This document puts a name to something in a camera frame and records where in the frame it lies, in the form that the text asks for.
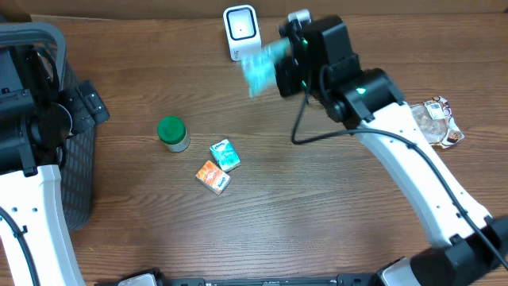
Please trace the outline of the orange tissue pack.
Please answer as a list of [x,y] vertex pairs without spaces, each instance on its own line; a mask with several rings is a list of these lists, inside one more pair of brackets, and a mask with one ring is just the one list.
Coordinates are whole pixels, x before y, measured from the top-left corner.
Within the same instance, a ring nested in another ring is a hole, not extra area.
[[217,195],[220,195],[231,181],[231,177],[210,160],[201,167],[196,178]]

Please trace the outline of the Kleenex tissue pack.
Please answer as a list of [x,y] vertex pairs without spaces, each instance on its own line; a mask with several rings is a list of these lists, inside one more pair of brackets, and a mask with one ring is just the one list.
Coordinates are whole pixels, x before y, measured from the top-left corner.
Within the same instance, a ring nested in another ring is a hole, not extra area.
[[241,159],[229,139],[211,145],[210,152],[223,172],[230,172],[241,165]]

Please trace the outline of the teal packet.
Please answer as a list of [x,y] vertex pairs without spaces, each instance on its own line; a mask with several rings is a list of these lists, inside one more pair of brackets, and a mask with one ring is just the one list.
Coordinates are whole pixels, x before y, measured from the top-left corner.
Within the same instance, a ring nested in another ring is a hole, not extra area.
[[290,46],[289,39],[284,37],[241,59],[241,68],[251,99],[276,84],[275,66],[287,55]]

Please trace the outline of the clear dried mushroom bag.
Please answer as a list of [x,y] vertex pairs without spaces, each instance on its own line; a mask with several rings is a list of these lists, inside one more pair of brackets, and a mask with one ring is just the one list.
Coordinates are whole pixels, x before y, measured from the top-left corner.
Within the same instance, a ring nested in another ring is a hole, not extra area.
[[430,145],[447,149],[465,138],[455,122],[448,100],[444,97],[433,97],[412,105],[410,109]]

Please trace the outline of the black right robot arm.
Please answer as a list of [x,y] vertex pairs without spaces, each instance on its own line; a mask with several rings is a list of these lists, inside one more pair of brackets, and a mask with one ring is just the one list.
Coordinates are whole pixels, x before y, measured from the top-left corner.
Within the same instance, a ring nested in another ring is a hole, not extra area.
[[494,218],[460,185],[426,141],[403,93],[379,68],[363,69],[337,15],[301,10],[280,36],[291,54],[275,65],[284,97],[313,96],[388,171],[417,214],[430,247],[365,279],[367,285],[469,285],[506,266],[507,220]]

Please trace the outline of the green lid jar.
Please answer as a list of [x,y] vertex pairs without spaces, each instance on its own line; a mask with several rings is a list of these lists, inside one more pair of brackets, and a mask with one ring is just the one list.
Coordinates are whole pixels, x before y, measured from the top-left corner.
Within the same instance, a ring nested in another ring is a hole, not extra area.
[[190,144],[190,135],[183,121],[178,117],[166,117],[157,126],[159,139],[173,153],[184,151]]

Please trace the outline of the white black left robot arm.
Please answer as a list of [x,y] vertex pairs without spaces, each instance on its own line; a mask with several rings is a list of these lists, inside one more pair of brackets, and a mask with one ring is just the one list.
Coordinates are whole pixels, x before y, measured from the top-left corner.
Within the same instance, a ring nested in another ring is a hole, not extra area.
[[41,47],[1,49],[1,243],[16,285],[83,285],[64,217],[67,141],[110,115],[93,83],[63,88]]

